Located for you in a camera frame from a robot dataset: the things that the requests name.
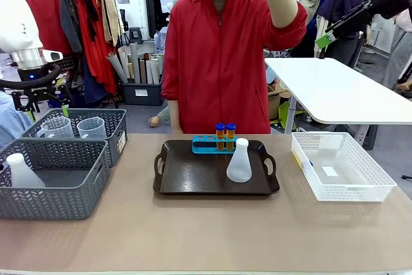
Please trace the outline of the light blue cloth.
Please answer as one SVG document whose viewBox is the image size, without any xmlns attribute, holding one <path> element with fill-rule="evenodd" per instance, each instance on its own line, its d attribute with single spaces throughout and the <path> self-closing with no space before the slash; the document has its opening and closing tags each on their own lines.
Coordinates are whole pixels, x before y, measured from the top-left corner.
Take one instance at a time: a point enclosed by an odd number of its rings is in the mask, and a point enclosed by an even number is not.
<svg viewBox="0 0 412 275">
<path fill-rule="evenodd" d="M 20 138 L 31 125 L 30 118 L 15 109 L 12 97 L 0 90 L 0 150 Z"/>
</svg>

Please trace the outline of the grey perforated plastic basket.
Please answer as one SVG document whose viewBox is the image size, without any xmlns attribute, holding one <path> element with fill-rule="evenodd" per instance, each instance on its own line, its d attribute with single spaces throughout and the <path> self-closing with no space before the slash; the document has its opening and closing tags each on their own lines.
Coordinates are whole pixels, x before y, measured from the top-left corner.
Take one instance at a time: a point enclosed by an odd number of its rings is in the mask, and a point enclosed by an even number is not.
<svg viewBox="0 0 412 275">
<path fill-rule="evenodd" d="M 85 220 L 91 216 L 110 176 L 105 140 L 19 138 L 0 151 L 0 219 Z M 44 182 L 18 188 L 6 163 L 13 153 Z"/>
</svg>

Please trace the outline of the doll arm green sleeve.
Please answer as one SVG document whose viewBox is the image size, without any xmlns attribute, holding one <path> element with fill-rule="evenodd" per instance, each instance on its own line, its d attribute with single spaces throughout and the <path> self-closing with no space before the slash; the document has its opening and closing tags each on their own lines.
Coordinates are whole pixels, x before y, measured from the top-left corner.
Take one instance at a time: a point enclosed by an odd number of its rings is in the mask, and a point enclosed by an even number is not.
<svg viewBox="0 0 412 275">
<path fill-rule="evenodd" d="M 162 111 L 160 111 L 156 116 L 153 116 L 149 119 L 149 125 L 152 128 L 157 127 L 159 123 L 168 123 L 170 121 L 169 107 L 166 106 Z"/>
</svg>

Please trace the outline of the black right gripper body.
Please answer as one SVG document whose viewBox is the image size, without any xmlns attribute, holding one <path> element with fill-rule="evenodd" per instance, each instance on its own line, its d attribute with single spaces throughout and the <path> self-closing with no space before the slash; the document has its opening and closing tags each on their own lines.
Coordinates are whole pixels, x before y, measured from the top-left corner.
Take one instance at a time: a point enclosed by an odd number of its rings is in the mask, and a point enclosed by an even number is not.
<svg viewBox="0 0 412 275">
<path fill-rule="evenodd" d="M 362 31 L 373 19 L 371 0 L 361 3 L 336 23 L 336 38 L 342 39 L 353 32 Z"/>
</svg>

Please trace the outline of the long red dress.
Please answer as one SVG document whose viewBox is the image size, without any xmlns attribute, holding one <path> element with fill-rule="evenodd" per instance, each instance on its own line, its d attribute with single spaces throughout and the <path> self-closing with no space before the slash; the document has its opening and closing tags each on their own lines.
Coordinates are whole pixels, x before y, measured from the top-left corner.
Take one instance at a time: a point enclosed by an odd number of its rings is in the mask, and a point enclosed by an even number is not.
<svg viewBox="0 0 412 275">
<path fill-rule="evenodd" d="M 104 38 L 101 0 L 92 1 L 98 13 L 98 21 L 94 23 L 94 27 L 97 31 L 95 42 L 93 42 L 89 36 L 84 1 L 75 0 L 84 53 L 91 75 L 110 95 L 113 95 L 117 92 L 117 78 L 115 77 L 115 71 L 111 63 L 107 60 L 107 56 L 109 53 L 114 52 L 115 48 L 111 44 L 107 43 Z"/>
</svg>

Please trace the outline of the white paper roll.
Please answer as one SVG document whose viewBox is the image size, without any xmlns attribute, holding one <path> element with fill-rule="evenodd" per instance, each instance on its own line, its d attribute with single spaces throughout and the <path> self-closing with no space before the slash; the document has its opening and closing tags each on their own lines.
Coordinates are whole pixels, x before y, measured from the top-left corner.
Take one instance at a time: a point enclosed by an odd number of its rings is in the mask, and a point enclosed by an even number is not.
<svg viewBox="0 0 412 275">
<path fill-rule="evenodd" d="M 120 57 L 120 63 L 123 71 L 128 79 L 134 78 L 133 61 L 131 57 L 131 50 L 128 46 L 121 46 L 118 49 L 118 56 Z"/>
</svg>

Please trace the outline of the tall grey paper roll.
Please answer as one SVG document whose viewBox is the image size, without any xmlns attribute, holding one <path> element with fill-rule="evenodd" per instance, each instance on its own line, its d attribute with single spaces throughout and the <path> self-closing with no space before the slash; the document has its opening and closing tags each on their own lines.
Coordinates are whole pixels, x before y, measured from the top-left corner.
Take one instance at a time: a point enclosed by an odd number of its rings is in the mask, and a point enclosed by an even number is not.
<svg viewBox="0 0 412 275">
<path fill-rule="evenodd" d="M 141 81 L 140 81 L 139 60 L 138 60 L 138 54 L 137 54 L 137 49 L 138 49 L 137 43 L 130 43 L 129 47 L 131 50 L 134 82 L 135 84 L 140 84 Z"/>
</svg>

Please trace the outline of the black step stool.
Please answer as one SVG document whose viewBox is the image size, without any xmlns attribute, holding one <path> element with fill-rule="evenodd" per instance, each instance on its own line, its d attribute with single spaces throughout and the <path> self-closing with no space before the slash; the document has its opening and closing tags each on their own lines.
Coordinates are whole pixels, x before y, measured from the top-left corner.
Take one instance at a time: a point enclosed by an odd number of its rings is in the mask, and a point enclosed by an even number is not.
<svg viewBox="0 0 412 275">
<path fill-rule="evenodd" d="M 140 27 L 130 27 L 129 41 L 130 43 L 143 44 L 142 32 Z"/>
</svg>

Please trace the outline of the blue test tube rack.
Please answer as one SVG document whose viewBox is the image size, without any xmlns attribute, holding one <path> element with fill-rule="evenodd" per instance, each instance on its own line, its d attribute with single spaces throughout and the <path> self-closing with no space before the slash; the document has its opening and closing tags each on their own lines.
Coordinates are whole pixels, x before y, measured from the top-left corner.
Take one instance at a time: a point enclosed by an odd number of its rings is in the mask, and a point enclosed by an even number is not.
<svg viewBox="0 0 412 275">
<path fill-rule="evenodd" d="M 234 139 L 219 140 L 214 135 L 196 135 L 192 138 L 192 152 L 198 155 L 233 154 L 237 139 L 234 137 Z"/>
</svg>

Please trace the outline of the white folding table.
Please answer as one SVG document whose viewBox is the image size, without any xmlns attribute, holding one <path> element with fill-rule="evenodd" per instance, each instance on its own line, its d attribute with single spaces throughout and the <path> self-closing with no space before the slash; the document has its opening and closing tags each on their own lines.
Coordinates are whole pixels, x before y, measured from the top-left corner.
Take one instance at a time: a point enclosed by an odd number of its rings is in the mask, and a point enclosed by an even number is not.
<svg viewBox="0 0 412 275">
<path fill-rule="evenodd" d="M 296 104 L 322 124 L 356 125 L 363 144 L 371 125 L 412 125 L 412 102 L 331 58 L 266 58 L 292 94 L 285 133 Z"/>
</svg>

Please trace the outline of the translucent white conical flask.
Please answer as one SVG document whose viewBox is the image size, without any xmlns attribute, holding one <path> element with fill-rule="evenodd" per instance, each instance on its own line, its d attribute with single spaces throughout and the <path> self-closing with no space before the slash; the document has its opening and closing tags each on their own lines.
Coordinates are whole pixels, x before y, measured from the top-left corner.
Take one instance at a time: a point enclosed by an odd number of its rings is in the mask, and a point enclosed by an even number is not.
<svg viewBox="0 0 412 275">
<path fill-rule="evenodd" d="M 234 154 L 227 167 L 227 177 L 233 182 L 245 183 L 252 177 L 252 169 L 248 157 L 248 140 L 238 138 Z"/>
<path fill-rule="evenodd" d="M 22 153 L 6 158 L 11 170 L 12 186 L 15 188 L 45 188 L 45 183 L 29 168 Z"/>
</svg>

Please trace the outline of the mannequin in beige coat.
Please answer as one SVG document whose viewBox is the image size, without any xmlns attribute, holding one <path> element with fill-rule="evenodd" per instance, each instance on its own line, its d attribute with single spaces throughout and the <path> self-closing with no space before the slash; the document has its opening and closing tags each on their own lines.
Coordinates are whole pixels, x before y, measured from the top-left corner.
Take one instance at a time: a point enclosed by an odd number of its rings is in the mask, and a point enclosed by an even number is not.
<svg viewBox="0 0 412 275">
<path fill-rule="evenodd" d="M 315 40 L 320 38 L 326 29 L 326 18 L 321 17 L 321 7 L 326 0 L 299 0 L 307 12 L 306 19 L 306 34 L 296 48 L 297 57 L 312 57 L 318 56 L 321 48 L 315 43 Z"/>
</svg>

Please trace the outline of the clear plastic measuring cup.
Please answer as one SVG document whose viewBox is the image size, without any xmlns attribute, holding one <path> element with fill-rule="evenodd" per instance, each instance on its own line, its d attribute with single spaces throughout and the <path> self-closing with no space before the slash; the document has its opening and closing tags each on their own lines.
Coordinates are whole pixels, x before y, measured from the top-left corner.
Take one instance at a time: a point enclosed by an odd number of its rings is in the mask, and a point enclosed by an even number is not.
<svg viewBox="0 0 412 275">
<path fill-rule="evenodd" d="M 71 126 L 71 120 L 64 116 L 47 120 L 42 124 L 46 138 L 73 138 L 74 133 Z"/>
<path fill-rule="evenodd" d="M 107 138 L 104 119 L 92 117 L 77 124 L 80 138 Z"/>
</svg>

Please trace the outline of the blue capped amber test tube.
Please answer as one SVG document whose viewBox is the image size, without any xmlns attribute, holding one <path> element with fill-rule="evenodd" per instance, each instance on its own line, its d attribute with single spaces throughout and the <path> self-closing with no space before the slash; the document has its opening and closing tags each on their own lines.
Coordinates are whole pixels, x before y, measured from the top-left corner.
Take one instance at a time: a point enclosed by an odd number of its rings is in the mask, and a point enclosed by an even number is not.
<svg viewBox="0 0 412 275">
<path fill-rule="evenodd" d="M 226 149 L 227 151 L 233 151 L 235 146 L 235 131 L 236 125 L 234 123 L 229 123 L 226 125 Z"/>
<path fill-rule="evenodd" d="M 225 124 L 224 123 L 217 123 L 216 124 L 216 139 L 218 140 L 216 143 L 216 148 L 218 151 L 223 151 L 225 148 Z"/>
<path fill-rule="evenodd" d="M 304 169 L 308 166 L 312 167 L 313 162 L 309 159 L 307 159 L 305 156 L 301 156 L 297 152 L 293 152 L 294 158 L 296 162 L 298 163 L 299 167 L 304 171 Z"/>
</svg>

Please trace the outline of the mannequin in grey skirt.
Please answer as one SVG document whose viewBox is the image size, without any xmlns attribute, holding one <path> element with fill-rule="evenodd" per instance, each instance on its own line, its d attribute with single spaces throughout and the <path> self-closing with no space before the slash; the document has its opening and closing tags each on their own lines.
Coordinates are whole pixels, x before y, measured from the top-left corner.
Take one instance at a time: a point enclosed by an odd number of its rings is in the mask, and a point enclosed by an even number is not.
<svg viewBox="0 0 412 275">
<path fill-rule="evenodd" d="M 382 84 L 393 89 L 409 58 L 412 56 L 412 20 L 409 9 L 394 18 L 395 32 L 391 43 L 390 58 Z"/>
</svg>

